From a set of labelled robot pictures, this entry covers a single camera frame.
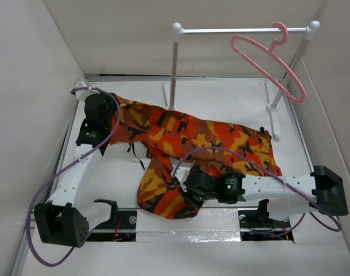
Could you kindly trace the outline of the orange camouflage trousers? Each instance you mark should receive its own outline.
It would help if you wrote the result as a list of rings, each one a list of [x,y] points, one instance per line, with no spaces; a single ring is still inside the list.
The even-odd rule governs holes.
[[[169,220],[198,214],[202,203],[190,199],[171,180],[174,159],[215,177],[237,172],[261,177],[265,170],[282,174],[267,131],[202,120],[122,97],[117,100],[120,109],[111,120],[117,129],[110,144],[140,142],[151,160],[137,190],[137,204],[144,211]]]

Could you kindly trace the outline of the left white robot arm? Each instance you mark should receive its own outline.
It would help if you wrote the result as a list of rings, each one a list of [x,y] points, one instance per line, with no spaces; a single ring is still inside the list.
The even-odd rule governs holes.
[[[108,146],[113,130],[111,118],[117,110],[118,102],[111,94],[92,94],[85,99],[86,117],[76,140],[75,165],[64,173],[47,202],[37,204],[34,209],[43,243],[80,248],[97,226],[117,225],[119,214],[115,201],[82,202],[90,176]]]

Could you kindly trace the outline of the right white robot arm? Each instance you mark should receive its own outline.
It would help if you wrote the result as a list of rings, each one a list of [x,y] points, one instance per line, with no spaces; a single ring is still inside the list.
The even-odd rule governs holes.
[[[234,205],[258,201],[256,219],[262,226],[308,212],[328,212],[332,216],[349,213],[343,179],[325,166],[289,177],[263,177],[229,173],[220,177],[201,170],[182,168],[180,185],[195,202],[216,200]]]

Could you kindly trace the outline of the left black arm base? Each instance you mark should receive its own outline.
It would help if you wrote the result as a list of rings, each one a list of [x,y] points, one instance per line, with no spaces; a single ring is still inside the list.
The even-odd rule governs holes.
[[[116,201],[97,199],[93,207],[110,207],[110,218],[99,218],[99,224],[89,231],[88,242],[135,242],[137,209],[119,208]]]

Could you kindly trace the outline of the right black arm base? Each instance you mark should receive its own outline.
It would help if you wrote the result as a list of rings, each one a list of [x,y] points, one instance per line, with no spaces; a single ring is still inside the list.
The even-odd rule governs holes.
[[[289,219],[278,221],[269,218],[268,203],[269,200],[261,200],[258,207],[238,209],[240,236],[243,242],[294,240],[292,232],[286,233],[291,228]]]

